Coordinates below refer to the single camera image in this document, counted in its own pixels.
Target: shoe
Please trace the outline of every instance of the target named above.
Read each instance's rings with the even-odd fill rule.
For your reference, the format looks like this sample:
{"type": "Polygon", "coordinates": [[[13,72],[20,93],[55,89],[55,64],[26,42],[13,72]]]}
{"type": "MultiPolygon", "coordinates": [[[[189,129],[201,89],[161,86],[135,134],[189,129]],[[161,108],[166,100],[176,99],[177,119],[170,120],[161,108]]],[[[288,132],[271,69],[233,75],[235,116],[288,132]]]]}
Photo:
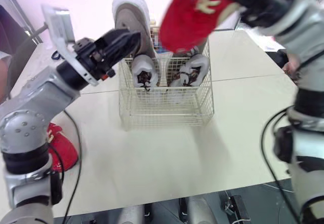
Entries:
{"type": "Polygon", "coordinates": [[[135,87],[144,87],[149,90],[158,86],[158,74],[154,63],[147,55],[138,55],[132,61],[132,74],[135,87]]]}
{"type": "MultiPolygon", "coordinates": [[[[169,87],[199,87],[209,71],[209,59],[202,54],[192,56],[178,71],[167,75],[169,87]]],[[[187,103],[195,88],[176,89],[168,91],[169,102],[172,104],[187,103]]]]}
{"type": "Polygon", "coordinates": [[[116,29],[129,29],[141,33],[141,43],[131,53],[134,61],[129,64],[134,86],[145,88],[158,86],[160,64],[156,59],[156,52],[151,39],[149,11],[145,0],[113,0],[112,13],[116,29]]]}
{"type": "MultiPolygon", "coordinates": [[[[48,143],[57,151],[63,161],[64,170],[67,171],[72,168],[77,160],[78,154],[68,138],[62,133],[62,128],[53,123],[50,123],[47,133],[49,136],[48,143]]],[[[53,165],[52,169],[62,172],[62,166],[56,153],[49,148],[49,153],[52,155],[53,165]]]]}
{"type": "Polygon", "coordinates": [[[173,0],[160,27],[161,43],[174,53],[189,51],[238,7],[232,0],[173,0]]]}

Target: shoe sole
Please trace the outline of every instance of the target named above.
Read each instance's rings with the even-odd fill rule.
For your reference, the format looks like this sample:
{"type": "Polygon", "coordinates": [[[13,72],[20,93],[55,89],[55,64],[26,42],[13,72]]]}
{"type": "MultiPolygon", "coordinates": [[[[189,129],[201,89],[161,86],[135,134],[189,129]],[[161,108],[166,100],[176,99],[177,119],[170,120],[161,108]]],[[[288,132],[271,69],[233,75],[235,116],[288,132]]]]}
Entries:
{"type": "Polygon", "coordinates": [[[156,52],[153,47],[153,42],[151,40],[151,34],[150,34],[150,18],[149,18],[149,10],[148,6],[145,2],[145,0],[113,0],[112,2],[112,14],[114,17],[114,20],[116,20],[117,14],[122,9],[129,9],[132,11],[132,13],[135,15],[136,19],[140,24],[146,24],[146,27],[143,27],[146,31],[146,35],[149,37],[151,41],[151,46],[149,50],[147,51],[147,54],[154,63],[155,70],[158,74],[158,86],[161,81],[161,69],[160,69],[160,63],[158,59],[156,58],[156,52]]]}

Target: power cord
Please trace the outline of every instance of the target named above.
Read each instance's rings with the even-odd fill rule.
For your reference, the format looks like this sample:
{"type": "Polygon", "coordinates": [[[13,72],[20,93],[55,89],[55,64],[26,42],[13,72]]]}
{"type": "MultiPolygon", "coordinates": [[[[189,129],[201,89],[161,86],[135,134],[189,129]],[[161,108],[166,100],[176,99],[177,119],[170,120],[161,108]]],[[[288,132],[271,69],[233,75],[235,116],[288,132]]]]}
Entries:
{"type": "MultiPolygon", "coordinates": [[[[275,186],[272,186],[272,185],[269,185],[269,184],[266,184],[266,183],[263,183],[262,185],[264,186],[268,186],[270,188],[273,188],[275,190],[279,190],[279,188],[275,187],[275,186]]],[[[291,190],[285,190],[285,189],[282,189],[284,192],[287,192],[287,193],[294,193],[294,191],[291,191],[291,190]]]]}
{"type": "Polygon", "coordinates": [[[59,159],[59,162],[60,162],[60,165],[61,165],[61,169],[62,169],[61,181],[62,181],[62,184],[63,184],[63,182],[64,182],[64,172],[65,172],[65,169],[64,169],[64,165],[63,165],[62,158],[61,158],[60,154],[57,152],[57,150],[55,149],[54,146],[52,146],[51,144],[48,144],[48,146],[49,146],[49,148],[51,148],[54,151],[55,155],[59,159]]]}
{"type": "Polygon", "coordinates": [[[80,131],[79,131],[79,128],[78,128],[75,120],[73,119],[73,117],[66,110],[64,110],[63,112],[65,113],[65,115],[67,115],[67,117],[72,121],[72,123],[75,126],[75,130],[76,130],[76,133],[77,133],[77,139],[78,139],[78,146],[79,146],[79,170],[78,170],[78,173],[77,173],[77,179],[76,179],[76,182],[75,182],[75,186],[74,186],[70,201],[69,201],[69,203],[67,205],[65,215],[64,215],[64,218],[63,218],[63,221],[62,221],[62,224],[65,224],[67,215],[69,214],[71,203],[73,201],[77,186],[78,186],[79,181],[80,181],[81,169],[82,169],[82,143],[81,143],[80,131]]]}
{"type": "Polygon", "coordinates": [[[321,51],[320,53],[314,55],[313,57],[309,58],[305,62],[303,62],[295,71],[295,77],[299,78],[299,72],[305,68],[306,66],[310,65],[312,62],[314,62],[317,58],[320,58],[321,56],[324,55],[324,50],[321,51]]]}
{"type": "Polygon", "coordinates": [[[298,216],[298,214],[295,212],[295,210],[293,209],[293,206],[292,206],[291,202],[289,201],[289,199],[288,199],[287,196],[285,195],[285,192],[283,191],[283,188],[282,188],[280,182],[278,181],[278,178],[277,178],[276,174],[274,173],[274,171],[273,171],[273,169],[272,169],[272,167],[271,167],[271,165],[270,165],[270,163],[269,163],[269,161],[268,161],[268,158],[267,158],[267,156],[266,156],[266,154],[265,154],[265,150],[264,150],[264,137],[265,137],[265,133],[266,133],[266,131],[267,131],[267,128],[269,127],[269,125],[271,124],[271,122],[272,122],[276,117],[278,117],[279,115],[285,114],[285,113],[287,112],[287,109],[288,109],[288,108],[290,108],[290,107],[287,107],[287,108],[285,108],[285,109],[283,109],[283,110],[277,112],[274,116],[272,116],[272,117],[267,121],[267,123],[265,124],[265,126],[264,126],[264,128],[263,128],[263,130],[262,130],[262,134],[261,134],[261,137],[260,137],[260,148],[261,148],[261,153],[262,153],[263,159],[264,159],[264,161],[265,161],[265,163],[266,163],[266,165],[267,165],[267,167],[268,167],[268,169],[269,169],[269,171],[270,171],[270,173],[271,173],[271,175],[272,175],[272,177],[273,177],[275,183],[276,183],[277,186],[278,186],[278,189],[279,189],[279,191],[280,191],[280,193],[281,193],[281,195],[282,195],[283,200],[285,201],[285,203],[286,203],[286,205],[287,205],[289,211],[291,212],[293,218],[295,219],[296,223],[301,224],[300,221],[299,221],[299,216],[298,216]]]}
{"type": "Polygon", "coordinates": [[[233,221],[232,224],[239,223],[240,221],[251,221],[251,219],[240,219],[240,220],[236,220],[236,221],[233,221]]]}

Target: table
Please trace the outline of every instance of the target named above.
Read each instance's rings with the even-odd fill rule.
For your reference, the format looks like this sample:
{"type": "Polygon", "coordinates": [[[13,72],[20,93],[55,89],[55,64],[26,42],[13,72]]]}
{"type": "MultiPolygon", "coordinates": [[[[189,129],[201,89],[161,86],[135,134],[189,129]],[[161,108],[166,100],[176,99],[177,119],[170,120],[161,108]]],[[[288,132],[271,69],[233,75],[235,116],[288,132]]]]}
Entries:
{"type": "MultiPolygon", "coordinates": [[[[126,132],[118,115],[117,76],[81,91],[67,108],[79,125],[84,148],[69,215],[273,181],[261,157],[260,132],[274,113],[291,105],[296,86],[244,31],[213,33],[210,48],[215,115],[206,127],[126,132]]],[[[54,65],[52,52],[43,45],[36,48],[14,95],[42,67],[54,65]]],[[[53,122],[77,142],[65,115],[57,115],[53,122]]],[[[278,178],[287,178],[287,167],[276,159],[272,146],[268,133],[269,160],[278,178]]],[[[53,207],[55,217],[64,215],[76,175],[77,167],[66,172],[64,198],[53,207]]],[[[6,194],[2,179],[0,194],[6,194]]],[[[8,210],[3,198],[0,216],[8,210]]]]}

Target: black cable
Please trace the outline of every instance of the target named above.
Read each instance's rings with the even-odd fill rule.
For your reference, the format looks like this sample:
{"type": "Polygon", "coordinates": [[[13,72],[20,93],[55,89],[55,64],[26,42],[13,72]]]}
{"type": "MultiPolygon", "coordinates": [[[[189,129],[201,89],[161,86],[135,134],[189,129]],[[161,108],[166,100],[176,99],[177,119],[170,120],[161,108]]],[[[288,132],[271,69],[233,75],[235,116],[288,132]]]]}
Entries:
{"type": "Polygon", "coordinates": [[[308,66],[309,64],[311,64],[312,62],[314,62],[317,58],[321,57],[324,55],[324,50],[321,51],[320,53],[314,55],[313,57],[309,58],[308,60],[306,60],[305,62],[303,62],[295,71],[295,77],[298,77],[298,73],[300,72],[301,69],[305,68],[306,66],[308,66]]]}
{"type": "Polygon", "coordinates": [[[284,112],[272,125],[272,134],[273,136],[275,135],[275,132],[276,132],[276,127],[277,127],[277,124],[283,119],[283,117],[285,117],[287,115],[286,112],[284,112]]]}
{"type": "Polygon", "coordinates": [[[62,184],[63,184],[63,182],[64,182],[64,172],[65,172],[65,169],[64,169],[64,165],[63,165],[62,158],[61,158],[60,154],[57,152],[57,150],[55,149],[54,146],[52,146],[50,143],[48,144],[48,146],[49,146],[49,148],[51,148],[54,151],[55,155],[57,156],[57,158],[59,159],[59,162],[61,164],[61,169],[62,169],[61,181],[62,181],[62,184]]]}
{"type": "Polygon", "coordinates": [[[65,211],[65,215],[64,215],[64,218],[63,218],[63,221],[62,221],[62,224],[65,224],[66,223],[65,221],[66,221],[67,215],[69,214],[69,210],[70,210],[70,207],[71,207],[71,203],[73,201],[73,198],[74,198],[74,195],[75,195],[77,186],[79,184],[80,176],[81,176],[81,169],[82,169],[82,144],[81,144],[80,131],[79,131],[79,128],[78,128],[75,120],[73,119],[73,117],[66,110],[64,110],[63,112],[68,116],[68,118],[70,118],[70,120],[72,121],[72,123],[75,126],[75,130],[76,130],[76,133],[77,133],[77,139],[78,139],[78,145],[79,145],[79,171],[77,173],[77,179],[76,179],[76,182],[75,182],[75,186],[74,186],[74,189],[73,189],[73,192],[72,192],[70,201],[69,201],[69,203],[67,205],[67,208],[66,208],[66,211],[65,211]]]}
{"type": "MultiPolygon", "coordinates": [[[[44,26],[42,26],[41,28],[39,28],[38,30],[36,30],[31,36],[29,36],[27,39],[24,40],[24,42],[19,45],[19,47],[17,48],[15,54],[13,55],[11,61],[16,61],[14,58],[17,56],[17,54],[22,53],[22,51],[25,49],[25,47],[28,45],[28,43],[33,40],[34,38],[36,38],[39,34],[43,33],[45,30],[48,29],[48,26],[46,23],[44,23],[44,26]]],[[[9,88],[8,82],[10,82],[10,73],[8,72],[8,78],[7,78],[7,94],[8,94],[8,99],[11,99],[11,95],[10,92],[12,90],[12,88],[9,88]]]]}
{"type": "Polygon", "coordinates": [[[270,171],[270,173],[271,173],[271,175],[272,175],[272,177],[273,177],[275,183],[277,184],[277,186],[278,186],[278,188],[279,188],[279,191],[280,191],[280,193],[281,193],[281,195],[282,195],[283,200],[285,201],[285,203],[286,203],[286,205],[287,205],[289,211],[291,212],[293,218],[295,219],[296,223],[301,224],[300,221],[299,221],[299,216],[298,216],[297,213],[294,211],[291,202],[288,200],[287,196],[285,195],[285,193],[284,193],[284,191],[283,191],[283,188],[282,188],[280,182],[278,181],[278,178],[277,178],[277,176],[275,175],[275,173],[274,173],[274,171],[273,171],[273,169],[272,169],[272,167],[271,167],[271,165],[270,165],[270,163],[269,163],[269,161],[268,161],[268,158],[266,157],[265,150],[264,150],[264,136],[265,136],[265,132],[266,132],[268,126],[271,124],[271,122],[272,122],[276,117],[278,117],[278,116],[279,116],[280,114],[282,114],[282,113],[285,113],[285,112],[287,111],[288,108],[289,108],[289,107],[287,107],[287,108],[285,108],[285,109],[279,111],[278,113],[276,113],[276,114],[275,114],[274,116],[272,116],[272,117],[268,120],[268,122],[265,124],[265,126],[264,126],[264,128],[263,128],[263,130],[262,130],[261,137],[260,137],[260,147],[261,147],[261,153],[262,153],[263,159],[264,159],[264,161],[265,161],[265,163],[266,163],[266,165],[267,165],[267,167],[268,167],[268,169],[269,169],[269,171],[270,171]]]}

